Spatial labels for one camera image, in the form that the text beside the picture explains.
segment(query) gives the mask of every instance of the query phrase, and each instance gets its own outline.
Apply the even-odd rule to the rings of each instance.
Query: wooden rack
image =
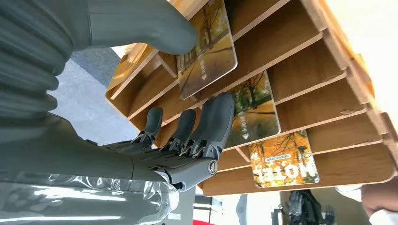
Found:
[[[145,48],[137,63],[123,57],[122,83],[106,98],[137,129],[150,108],[163,108],[156,146],[174,133],[185,109],[197,112],[211,97],[266,71],[281,124],[280,135],[307,129],[321,181],[256,188],[247,144],[225,149],[219,172],[200,186],[205,195],[321,188],[385,182],[396,171],[397,135],[380,113],[370,78],[323,1],[225,0],[237,53],[235,70],[187,100],[180,99],[176,57]],[[207,1],[188,1],[191,18]]]

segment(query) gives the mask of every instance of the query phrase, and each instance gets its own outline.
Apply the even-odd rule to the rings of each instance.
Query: robotic hand in background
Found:
[[[154,150],[160,108],[136,139],[102,147],[48,112],[57,102],[46,91],[74,50],[143,42],[190,51],[195,30],[166,0],[2,0],[0,24],[0,224],[151,224],[177,206],[177,190],[216,173],[229,94],[205,103],[192,135],[195,114],[184,111]]]

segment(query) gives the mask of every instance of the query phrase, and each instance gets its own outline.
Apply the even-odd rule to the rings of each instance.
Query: floor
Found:
[[[110,49],[74,52],[58,76],[58,107],[52,112],[68,119],[83,139],[99,145],[133,139],[138,131],[106,100],[105,91],[120,58]]]

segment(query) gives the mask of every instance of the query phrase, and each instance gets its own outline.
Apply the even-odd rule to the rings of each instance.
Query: autumn tree postcard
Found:
[[[209,0],[190,23],[198,38],[189,53],[177,56],[181,99],[187,99],[237,66],[223,0]]]
[[[319,182],[305,130],[250,144],[249,153],[259,188]]]
[[[281,131],[267,72],[232,88],[235,114],[226,148],[252,143]]]

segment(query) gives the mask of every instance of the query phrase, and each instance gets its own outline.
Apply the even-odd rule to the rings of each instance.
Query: metal screw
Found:
[[[210,161],[210,163],[209,163],[209,173],[210,174],[215,174],[215,172],[217,172],[217,169],[218,169],[217,161],[215,161],[215,160]]]

